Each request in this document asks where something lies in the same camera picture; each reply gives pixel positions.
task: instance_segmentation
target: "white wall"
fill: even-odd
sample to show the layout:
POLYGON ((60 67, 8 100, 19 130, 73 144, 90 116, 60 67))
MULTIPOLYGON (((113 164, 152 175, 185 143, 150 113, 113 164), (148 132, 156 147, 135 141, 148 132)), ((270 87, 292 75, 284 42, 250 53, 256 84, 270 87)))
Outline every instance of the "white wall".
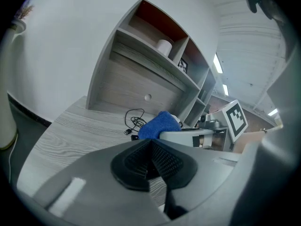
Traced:
MULTIPOLYGON (((31 0, 27 29, 12 44, 9 93, 54 121, 87 95, 91 76, 116 23, 137 0, 31 0)), ((219 17, 209 0, 149 0, 174 18, 211 65, 219 17)))

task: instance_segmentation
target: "black cable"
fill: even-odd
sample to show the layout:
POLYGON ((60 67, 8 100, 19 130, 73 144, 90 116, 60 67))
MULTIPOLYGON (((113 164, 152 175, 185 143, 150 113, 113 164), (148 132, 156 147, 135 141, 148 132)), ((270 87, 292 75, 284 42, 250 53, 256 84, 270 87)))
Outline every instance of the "black cable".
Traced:
MULTIPOLYGON (((137 110, 143 110, 143 109, 132 109, 132 110, 128 110, 127 113, 129 113, 130 111, 137 111, 137 110)), ((124 123, 125 123, 125 125, 127 127, 129 127, 127 125, 127 113, 126 113, 126 115, 124 117, 124 123)), ((127 129, 124 132, 124 134, 128 135, 128 134, 130 134, 132 132, 132 130, 138 132, 137 130, 135 130, 135 127, 141 128, 142 126, 144 126, 146 124, 146 121, 141 118, 143 116, 143 114, 144 114, 144 110, 143 110, 143 113, 142 113, 142 115, 140 117, 137 117, 137 116, 132 116, 131 117, 131 121, 134 124, 134 127, 129 127, 129 129, 127 129)))

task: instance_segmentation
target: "white vase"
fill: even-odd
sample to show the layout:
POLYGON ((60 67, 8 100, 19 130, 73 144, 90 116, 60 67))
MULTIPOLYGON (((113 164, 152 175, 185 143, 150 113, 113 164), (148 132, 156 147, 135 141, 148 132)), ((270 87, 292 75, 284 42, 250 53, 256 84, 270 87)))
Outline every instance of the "white vase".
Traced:
POLYGON ((25 29, 26 24, 22 20, 14 18, 0 42, 0 150, 10 147, 17 136, 16 123, 8 101, 7 68, 9 64, 7 57, 14 35, 25 29))

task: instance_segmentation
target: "blue cloth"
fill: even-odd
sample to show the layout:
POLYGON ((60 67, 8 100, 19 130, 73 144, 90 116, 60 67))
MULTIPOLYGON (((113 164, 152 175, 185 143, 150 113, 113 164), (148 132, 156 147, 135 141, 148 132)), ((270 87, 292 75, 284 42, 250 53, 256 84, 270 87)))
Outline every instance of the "blue cloth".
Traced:
POLYGON ((142 126, 138 137, 139 139, 158 139, 163 131, 181 131, 179 123, 167 111, 161 111, 158 116, 142 126))

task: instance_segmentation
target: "toilet paper roll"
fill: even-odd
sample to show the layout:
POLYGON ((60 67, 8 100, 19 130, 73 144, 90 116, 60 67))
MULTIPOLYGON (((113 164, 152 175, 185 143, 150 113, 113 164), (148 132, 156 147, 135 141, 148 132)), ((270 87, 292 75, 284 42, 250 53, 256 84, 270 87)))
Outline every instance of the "toilet paper roll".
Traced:
POLYGON ((156 49, 159 50, 165 56, 169 55, 172 47, 173 46, 171 45, 171 43, 166 40, 159 40, 156 45, 156 49))

